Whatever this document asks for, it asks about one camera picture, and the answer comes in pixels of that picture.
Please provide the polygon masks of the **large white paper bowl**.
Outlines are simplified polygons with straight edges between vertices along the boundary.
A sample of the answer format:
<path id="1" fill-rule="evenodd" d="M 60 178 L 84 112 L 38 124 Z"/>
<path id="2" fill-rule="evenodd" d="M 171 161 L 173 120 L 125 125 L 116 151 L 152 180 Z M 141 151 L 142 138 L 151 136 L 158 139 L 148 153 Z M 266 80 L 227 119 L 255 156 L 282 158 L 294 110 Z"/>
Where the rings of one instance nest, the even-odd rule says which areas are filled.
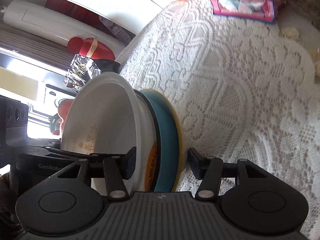
<path id="1" fill-rule="evenodd" d="M 77 94 L 63 122 L 61 149 L 125 155 L 136 149 L 128 186 L 151 191 L 156 178 L 156 122 L 147 102 L 119 74 L 94 77 Z"/>

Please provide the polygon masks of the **blue enamel bowl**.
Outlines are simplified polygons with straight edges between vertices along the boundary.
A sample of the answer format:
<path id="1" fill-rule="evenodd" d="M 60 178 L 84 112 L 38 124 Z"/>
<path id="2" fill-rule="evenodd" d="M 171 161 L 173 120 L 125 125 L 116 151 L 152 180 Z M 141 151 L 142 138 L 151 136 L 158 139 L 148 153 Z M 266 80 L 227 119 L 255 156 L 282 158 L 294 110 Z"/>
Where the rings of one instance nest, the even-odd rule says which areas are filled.
<path id="1" fill-rule="evenodd" d="M 145 165 L 143 190 L 174 191 L 181 172 L 182 135 L 176 112 L 170 101 L 155 90 L 136 91 L 151 116 L 152 146 Z"/>

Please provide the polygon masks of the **orange plastic stool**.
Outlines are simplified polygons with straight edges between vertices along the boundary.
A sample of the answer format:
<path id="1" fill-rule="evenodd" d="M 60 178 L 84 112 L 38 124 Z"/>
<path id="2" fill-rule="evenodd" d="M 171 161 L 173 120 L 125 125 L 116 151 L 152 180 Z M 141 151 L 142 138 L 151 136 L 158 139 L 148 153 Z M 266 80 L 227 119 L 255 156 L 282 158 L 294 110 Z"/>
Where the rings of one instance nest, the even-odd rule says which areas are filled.
<path id="1" fill-rule="evenodd" d="M 57 113 L 49 118 L 50 132 L 53 135 L 62 135 L 68 112 L 73 103 L 73 99 L 62 100 L 57 108 Z"/>

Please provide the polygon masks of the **white washing machine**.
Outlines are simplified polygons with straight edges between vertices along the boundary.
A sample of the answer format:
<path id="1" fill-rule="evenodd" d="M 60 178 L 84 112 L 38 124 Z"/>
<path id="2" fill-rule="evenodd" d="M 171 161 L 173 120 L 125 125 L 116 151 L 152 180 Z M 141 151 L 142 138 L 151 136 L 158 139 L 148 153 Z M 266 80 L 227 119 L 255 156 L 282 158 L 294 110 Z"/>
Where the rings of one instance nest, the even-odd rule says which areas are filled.
<path id="1" fill-rule="evenodd" d="M 61 101 L 66 99 L 74 99 L 75 93 L 69 92 L 65 89 L 46 84 L 44 94 L 44 104 L 47 107 L 58 107 Z"/>

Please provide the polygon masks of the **white lace tablecloth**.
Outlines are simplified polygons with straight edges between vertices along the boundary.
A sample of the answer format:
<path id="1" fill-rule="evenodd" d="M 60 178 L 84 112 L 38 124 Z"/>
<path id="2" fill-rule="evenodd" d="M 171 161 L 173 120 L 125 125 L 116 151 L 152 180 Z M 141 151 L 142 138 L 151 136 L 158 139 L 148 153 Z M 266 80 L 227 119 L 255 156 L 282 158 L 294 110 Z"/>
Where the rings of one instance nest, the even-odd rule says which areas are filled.
<path id="1" fill-rule="evenodd" d="M 210 0 L 172 3 L 117 61 L 133 88 L 171 102 L 186 148 L 246 158 L 304 194 L 302 233 L 319 239 L 319 87 L 308 52 L 278 32 L 215 16 Z"/>

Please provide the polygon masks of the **black snack bag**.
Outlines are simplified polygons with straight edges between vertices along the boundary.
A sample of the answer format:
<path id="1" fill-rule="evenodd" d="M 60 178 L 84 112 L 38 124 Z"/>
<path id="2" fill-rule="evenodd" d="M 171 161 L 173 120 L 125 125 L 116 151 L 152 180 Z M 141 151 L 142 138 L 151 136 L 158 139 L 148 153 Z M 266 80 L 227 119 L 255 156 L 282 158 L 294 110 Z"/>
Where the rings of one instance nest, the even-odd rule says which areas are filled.
<path id="1" fill-rule="evenodd" d="M 80 54 L 75 54 L 63 83 L 67 88 L 77 93 L 82 90 L 88 81 L 104 72 L 119 74 L 120 64 L 112 60 L 91 59 Z"/>

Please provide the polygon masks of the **white air conditioner unit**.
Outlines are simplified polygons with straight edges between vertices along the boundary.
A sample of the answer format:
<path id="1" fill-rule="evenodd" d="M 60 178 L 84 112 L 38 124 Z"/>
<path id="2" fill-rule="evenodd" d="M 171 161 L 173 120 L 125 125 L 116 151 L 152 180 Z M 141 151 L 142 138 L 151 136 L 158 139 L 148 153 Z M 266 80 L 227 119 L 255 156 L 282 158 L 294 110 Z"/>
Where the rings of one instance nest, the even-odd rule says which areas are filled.
<path id="1" fill-rule="evenodd" d="M 13 0 L 1 8 L 1 14 L 5 24 L 64 47 L 73 37 L 85 40 L 92 36 L 108 46 L 115 55 L 126 47 L 123 42 L 98 29 L 34 3 Z"/>

